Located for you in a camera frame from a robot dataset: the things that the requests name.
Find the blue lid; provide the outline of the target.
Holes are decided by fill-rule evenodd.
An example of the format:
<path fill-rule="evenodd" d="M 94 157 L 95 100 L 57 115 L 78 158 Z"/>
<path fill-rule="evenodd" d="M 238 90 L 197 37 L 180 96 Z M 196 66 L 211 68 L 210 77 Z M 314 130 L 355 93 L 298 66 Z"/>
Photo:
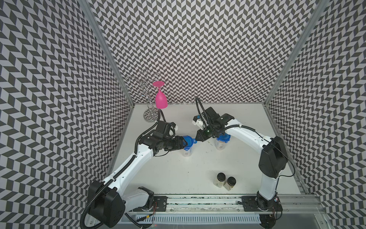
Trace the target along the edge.
<path fill-rule="evenodd" d="M 230 141 L 231 136 L 229 134 L 223 134 L 216 138 L 217 141 L 228 143 Z"/>
<path fill-rule="evenodd" d="M 193 145 L 197 143 L 196 139 L 194 139 L 188 135 L 183 136 L 183 138 L 186 142 L 186 144 L 184 146 L 185 151 L 189 151 L 193 147 Z"/>

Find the clear container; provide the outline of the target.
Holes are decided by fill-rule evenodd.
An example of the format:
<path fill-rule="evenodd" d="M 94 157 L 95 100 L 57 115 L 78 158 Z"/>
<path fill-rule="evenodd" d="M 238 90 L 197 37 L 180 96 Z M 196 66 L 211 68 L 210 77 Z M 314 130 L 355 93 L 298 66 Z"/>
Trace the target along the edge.
<path fill-rule="evenodd" d="M 222 141 L 215 141 L 214 145 L 215 145 L 216 149 L 220 151 L 220 150 L 225 149 L 226 146 L 228 145 L 228 143 L 222 142 Z"/>
<path fill-rule="evenodd" d="M 192 155 L 192 153 L 193 153 L 192 148 L 185 148 L 185 149 L 182 150 L 182 155 L 184 157 L 189 157 L 189 156 Z"/>

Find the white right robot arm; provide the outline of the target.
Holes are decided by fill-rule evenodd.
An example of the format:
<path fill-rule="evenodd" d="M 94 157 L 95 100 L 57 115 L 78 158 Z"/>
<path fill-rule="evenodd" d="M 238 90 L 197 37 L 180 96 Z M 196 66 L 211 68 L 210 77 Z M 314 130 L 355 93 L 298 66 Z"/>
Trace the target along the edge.
<path fill-rule="evenodd" d="M 280 176 L 288 164 L 286 147 L 282 138 L 269 137 L 254 128 L 243 125 L 230 114 L 219 115 L 212 107 L 193 117 L 198 126 L 195 139 L 205 142 L 228 134 L 242 141 L 259 154 L 258 167 L 262 173 L 255 201 L 259 210 L 267 211 L 277 202 L 277 187 Z"/>

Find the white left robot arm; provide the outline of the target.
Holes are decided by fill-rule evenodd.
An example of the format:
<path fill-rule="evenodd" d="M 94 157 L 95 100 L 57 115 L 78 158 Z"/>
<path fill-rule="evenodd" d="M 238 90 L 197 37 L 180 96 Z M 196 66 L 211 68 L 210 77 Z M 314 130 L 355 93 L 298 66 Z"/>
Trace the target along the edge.
<path fill-rule="evenodd" d="M 87 215 L 99 221 L 93 228 L 103 225 L 112 228 L 127 212 L 137 208 L 149 210 L 153 206 L 153 191 L 139 187 L 126 195 L 125 190 L 137 172 L 160 150 L 170 152 L 187 146 L 184 137 L 175 134 L 177 129 L 174 122 L 158 121 L 137 138 L 134 152 L 112 174 L 90 184 L 80 228 L 88 228 Z"/>

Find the pink plastic wine glass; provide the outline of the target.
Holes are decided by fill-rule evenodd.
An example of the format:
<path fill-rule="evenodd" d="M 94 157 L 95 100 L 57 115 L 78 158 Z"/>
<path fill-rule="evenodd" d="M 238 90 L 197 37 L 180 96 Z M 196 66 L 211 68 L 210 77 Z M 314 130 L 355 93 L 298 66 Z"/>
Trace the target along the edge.
<path fill-rule="evenodd" d="M 153 86 L 158 88 L 158 93 L 155 97 L 156 107 L 158 109 L 165 109 L 168 107 L 168 102 L 165 94 L 161 91 L 161 88 L 165 85 L 163 81 L 153 82 Z"/>

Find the black cap jar left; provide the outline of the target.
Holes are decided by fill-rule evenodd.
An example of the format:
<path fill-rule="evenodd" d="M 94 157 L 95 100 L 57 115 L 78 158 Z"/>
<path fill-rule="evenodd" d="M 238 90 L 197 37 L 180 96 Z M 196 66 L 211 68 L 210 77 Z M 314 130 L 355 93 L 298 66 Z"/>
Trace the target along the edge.
<path fill-rule="evenodd" d="M 218 187 L 222 188 L 226 181 L 226 175 L 222 172 L 218 173 L 213 181 L 213 184 Z"/>

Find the black cap jar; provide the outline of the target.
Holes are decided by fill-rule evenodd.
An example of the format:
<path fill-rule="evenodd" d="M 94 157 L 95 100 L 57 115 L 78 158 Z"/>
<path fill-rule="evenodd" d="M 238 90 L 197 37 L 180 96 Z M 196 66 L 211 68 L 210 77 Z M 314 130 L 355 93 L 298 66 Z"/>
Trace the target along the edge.
<path fill-rule="evenodd" d="M 222 172 L 218 173 L 213 181 L 213 184 L 218 187 L 222 188 L 226 181 L 226 175 Z"/>
<path fill-rule="evenodd" d="M 225 183 L 224 183 L 224 188 L 227 191 L 231 191 L 233 189 L 233 187 L 236 185 L 236 179 L 234 177 L 229 177 Z"/>

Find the black cap jar right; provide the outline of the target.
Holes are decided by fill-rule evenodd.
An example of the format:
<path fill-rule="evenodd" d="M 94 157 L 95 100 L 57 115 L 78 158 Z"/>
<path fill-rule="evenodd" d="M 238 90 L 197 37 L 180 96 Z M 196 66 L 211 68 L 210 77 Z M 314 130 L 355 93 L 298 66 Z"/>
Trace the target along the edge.
<path fill-rule="evenodd" d="M 233 187 L 236 185 L 236 179 L 234 177 L 229 177 L 225 183 L 224 183 L 224 188 L 227 191 L 231 191 L 233 189 Z"/>

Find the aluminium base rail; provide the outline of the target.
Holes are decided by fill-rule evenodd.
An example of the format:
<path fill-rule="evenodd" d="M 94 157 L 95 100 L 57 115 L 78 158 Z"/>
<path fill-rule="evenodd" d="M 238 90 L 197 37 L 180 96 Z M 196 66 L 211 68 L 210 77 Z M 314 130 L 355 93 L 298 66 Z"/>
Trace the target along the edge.
<path fill-rule="evenodd" d="M 246 195 L 157 195 L 151 207 L 135 208 L 117 217 L 118 224 L 129 218 L 141 226 L 258 224 L 272 228 L 287 215 L 320 220 L 325 213 L 315 195 L 278 195 L 268 210 L 262 211 L 255 196 Z"/>

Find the aluminium left corner post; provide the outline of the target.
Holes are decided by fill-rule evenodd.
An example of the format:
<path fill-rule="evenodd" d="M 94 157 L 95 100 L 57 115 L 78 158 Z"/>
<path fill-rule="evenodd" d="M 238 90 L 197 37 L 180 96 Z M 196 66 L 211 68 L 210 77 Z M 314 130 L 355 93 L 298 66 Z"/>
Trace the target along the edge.
<path fill-rule="evenodd" d="M 86 21 L 89 23 L 89 25 L 90 25 L 93 33 L 94 33 L 94 36 L 95 36 L 97 42 L 99 43 L 100 48 L 103 51 L 109 65 L 111 67 L 111 69 L 112 69 L 112 71 L 113 71 L 113 73 L 114 73 L 114 75 L 115 75 L 115 77 L 116 77 L 123 93 L 125 94 L 128 103 L 132 107 L 134 107 L 134 102 L 133 102 L 133 100 L 132 100 L 132 98 L 131 98 L 128 90 L 127 90 L 127 86 L 124 83 L 124 79 L 123 79 L 123 77 L 122 77 L 122 75 L 121 75 L 121 73 L 120 73 L 120 71 L 117 67 L 116 61 L 114 60 L 114 58 L 112 56 L 112 53 L 109 49 L 109 46 L 106 42 L 106 39 L 104 38 L 103 33 L 102 33 L 102 31 L 101 31 L 94 15 L 93 15 L 93 12 L 92 12 L 92 10 L 90 8 L 90 5 L 89 5 L 89 1 L 79 0 L 78 3 L 80 5 L 81 10 L 83 11 L 83 13 L 85 15 Z"/>

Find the aluminium corner post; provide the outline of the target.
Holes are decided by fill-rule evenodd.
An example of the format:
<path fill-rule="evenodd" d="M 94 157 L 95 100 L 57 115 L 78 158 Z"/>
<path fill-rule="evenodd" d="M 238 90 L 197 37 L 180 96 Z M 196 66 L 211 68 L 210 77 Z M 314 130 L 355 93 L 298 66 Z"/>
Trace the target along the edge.
<path fill-rule="evenodd" d="M 307 39 L 311 35 L 314 27 L 316 26 L 317 22 L 319 21 L 321 15 L 325 11 L 326 7 L 330 1 L 319 1 L 316 5 L 316 8 L 312 15 L 309 18 L 309 21 L 306 23 L 303 32 L 301 33 L 298 41 L 296 42 L 292 52 L 289 55 L 288 60 L 286 61 L 283 69 L 281 70 L 276 82 L 274 83 L 272 89 L 270 90 L 267 98 L 264 101 L 265 106 L 269 106 L 272 99 L 274 98 L 275 94 L 277 93 L 278 89 L 280 88 L 281 84 L 283 83 L 284 79 L 286 78 L 287 74 L 291 70 L 297 56 L 300 54 L 303 46 L 305 45 Z"/>
<path fill-rule="evenodd" d="M 112 71 L 113 71 L 113 73 L 114 73 L 114 75 L 115 75 L 115 77 L 116 77 L 123 93 L 125 94 L 128 103 L 132 107 L 134 107 L 134 102 L 133 102 L 133 100 L 132 100 L 132 98 L 131 98 L 128 90 L 127 90 L 127 86 L 124 83 L 124 79 L 123 79 L 123 77 L 122 77 L 122 75 L 121 75 L 121 73 L 120 73 L 120 71 L 117 67 L 116 61 L 114 60 L 114 58 L 112 56 L 112 53 L 109 49 L 109 46 L 106 42 L 106 39 L 104 38 L 103 33 L 102 33 L 102 31 L 101 31 L 94 15 L 93 15 L 93 12 L 92 12 L 92 10 L 90 8 L 90 5 L 89 5 L 89 1 L 79 0 L 78 3 L 80 5 L 81 10 L 83 11 L 83 13 L 85 15 L 86 21 L 89 23 L 89 25 L 90 25 L 93 33 L 94 33 L 94 36 L 95 36 L 97 42 L 99 43 L 100 48 L 103 51 L 109 65 L 111 67 L 111 69 L 112 69 Z"/>

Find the aluminium right corner post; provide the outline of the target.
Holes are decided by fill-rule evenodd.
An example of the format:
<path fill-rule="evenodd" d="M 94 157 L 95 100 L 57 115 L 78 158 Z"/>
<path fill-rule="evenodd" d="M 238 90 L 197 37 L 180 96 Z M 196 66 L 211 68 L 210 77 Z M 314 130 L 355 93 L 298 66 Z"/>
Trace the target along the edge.
<path fill-rule="evenodd" d="M 298 41 L 296 42 L 292 52 L 289 55 L 288 60 L 286 61 L 283 69 L 281 70 L 276 82 L 274 83 L 272 89 L 270 90 L 267 98 L 264 101 L 265 106 L 269 106 L 272 99 L 274 98 L 275 94 L 277 93 L 278 89 L 280 88 L 281 84 L 283 83 L 284 79 L 286 78 L 287 74 L 291 70 L 297 56 L 300 54 L 303 46 L 305 45 L 307 39 L 311 35 L 314 27 L 316 26 L 317 22 L 319 21 L 321 15 L 325 11 L 326 7 L 330 1 L 319 1 L 316 5 L 316 8 L 312 15 L 309 18 L 309 21 L 306 23 L 303 32 L 301 33 Z"/>

